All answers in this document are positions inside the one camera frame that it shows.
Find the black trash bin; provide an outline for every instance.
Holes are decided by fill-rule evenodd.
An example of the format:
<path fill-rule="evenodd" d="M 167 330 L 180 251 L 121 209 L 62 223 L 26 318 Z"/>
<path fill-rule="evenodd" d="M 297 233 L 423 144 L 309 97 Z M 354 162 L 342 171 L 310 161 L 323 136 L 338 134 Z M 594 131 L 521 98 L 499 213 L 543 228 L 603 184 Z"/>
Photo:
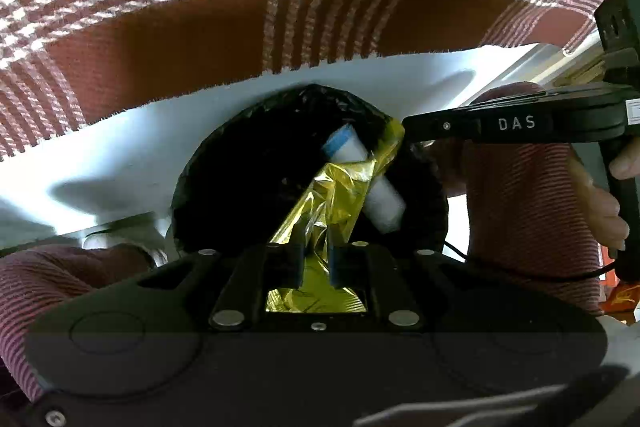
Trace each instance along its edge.
<path fill-rule="evenodd" d="M 198 147 L 178 179 L 172 201 L 176 246 L 236 256 L 268 241 L 326 162 L 322 146 L 351 124 L 375 150 L 390 117 L 357 96 L 311 84 L 284 90 L 246 108 Z M 406 203 L 401 229 L 382 235 L 364 214 L 351 235 L 403 256 L 442 251 L 447 200 L 433 167 L 403 144 L 386 177 Z"/>

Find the black handle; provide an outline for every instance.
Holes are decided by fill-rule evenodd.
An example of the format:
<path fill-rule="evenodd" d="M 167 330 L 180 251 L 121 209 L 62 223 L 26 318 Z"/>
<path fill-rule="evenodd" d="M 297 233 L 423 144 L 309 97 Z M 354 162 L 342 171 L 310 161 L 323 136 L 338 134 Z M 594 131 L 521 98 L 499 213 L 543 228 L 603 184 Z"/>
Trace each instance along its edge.
<path fill-rule="evenodd" d="M 631 137 L 620 136 L 600 142 L 600 153 L 607 171 L 609 192 L 620 202 L 620 217 L 629 225 L 626 250 L 618 252 L 616 275 L 619 279 L 635 283 L 640 281 L 640 205 L 636 179 L 619 180 L 609 172 L 609 164 L 631 141 Z"/>

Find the black cable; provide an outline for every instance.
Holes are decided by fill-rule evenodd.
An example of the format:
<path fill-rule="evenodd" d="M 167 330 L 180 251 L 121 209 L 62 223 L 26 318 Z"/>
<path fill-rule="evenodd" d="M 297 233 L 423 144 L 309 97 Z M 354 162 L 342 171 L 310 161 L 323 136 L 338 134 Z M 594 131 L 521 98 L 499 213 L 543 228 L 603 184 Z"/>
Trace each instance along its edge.
<path fill-rule="evenodd" d="M 607 264 L 607 266 L 603 266 L 597 270 L 587 272 L 587 273 L 579 273 L 576 275 L 569 275 L 567 277 L 555 277 L 553 275 L 542 275 L 542 274 L 534 274 L 534 273 L 526 273 L 520 271 L 516 268 L 507 268 L 506 266 L 502 266 L 498 263 L 493 263 L 492 261 L 487 261 L 485 259 L 478 259 L 473 257 L 469 259 L 469 257 L 462 253 L 458 248 L 454 247 L 452 244 L 447 241 L 444 244 L 457 253 L 462 259 L 469 261 L 470 263 L 481 264 L 483 266 L 488 266 L 495 270 L 500 270 L 502 272 L 508 273 L 509 275 L 514 275 L 516 277 L 521 277 L 522 279 L 531 279 L 532 281 L 540 281 L 540 282 L 554 282 L 554 283 L 562 283 L 562 282 L 579 282 L 585 281 L 587 279 L 592 279 L 593 277 L 600 277 L 601 275 L 613 270 L 616 267 L 616 262 Z"/>

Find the gold foil wrapper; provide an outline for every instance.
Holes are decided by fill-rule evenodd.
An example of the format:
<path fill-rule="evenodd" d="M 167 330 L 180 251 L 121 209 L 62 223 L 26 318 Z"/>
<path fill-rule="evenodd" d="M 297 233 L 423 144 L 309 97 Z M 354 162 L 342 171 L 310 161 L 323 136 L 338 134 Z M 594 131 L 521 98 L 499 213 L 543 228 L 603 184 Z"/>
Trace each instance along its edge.
<path fill-rule="evenodd" d="M 311 255 L 305 257 L 302 286 L 269 292 L 266 309 L 271 312 L 345 313 L 366 311 L 352 290 L 334 288 L 329 283 L 327 230 L 335 225 L 343 240 L 349 241 L 360 215 L 371 181 L 382 176 L 396 157 L 404 128 L 395 119 L 389 121 L 376 151 L 362 162 L 327 163 L 316 174 L 283 224 L 271 237 L 271 243 L 288 243 L 293 226 L 308 219 L 306 244 Z"/>

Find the human hand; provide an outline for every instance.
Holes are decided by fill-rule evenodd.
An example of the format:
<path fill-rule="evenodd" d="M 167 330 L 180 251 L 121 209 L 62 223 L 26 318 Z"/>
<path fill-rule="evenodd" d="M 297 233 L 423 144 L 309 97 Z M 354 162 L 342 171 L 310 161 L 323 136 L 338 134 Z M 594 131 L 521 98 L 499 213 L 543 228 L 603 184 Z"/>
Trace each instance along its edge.
<path fill-rule="evenodd" d="M 619 180 L 640 175 L 640 138 L 634 138 L 607 168 Z M 618 215 L 618 200 L 593 184 L 591 175 L 575 153 L 570 155 L 568 169 L 578 198 L 578 206 L 595 240 L 604 247 L 625 250 L 629 226 Z"/>

